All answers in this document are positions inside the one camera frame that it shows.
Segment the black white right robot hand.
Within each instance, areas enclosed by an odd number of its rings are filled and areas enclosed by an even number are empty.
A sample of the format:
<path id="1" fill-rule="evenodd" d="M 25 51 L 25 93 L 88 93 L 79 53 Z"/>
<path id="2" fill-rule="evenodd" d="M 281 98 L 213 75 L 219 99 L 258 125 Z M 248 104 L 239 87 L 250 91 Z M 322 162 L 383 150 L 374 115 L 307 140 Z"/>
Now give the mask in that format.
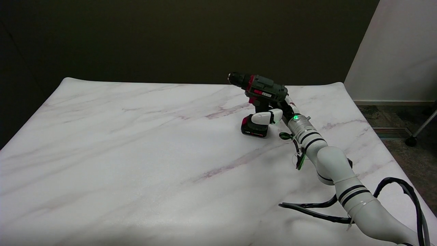
<path id="1" fill-rule="evenodd" d="M 281 102 L 271 102 L 267 111 L 257 112 L 250 116 L 250 120 L 258 125 L 277 124 L 281 120 L 288 124 L 296 115 L 300 115 L 300 111 L 287 95 Z"/>

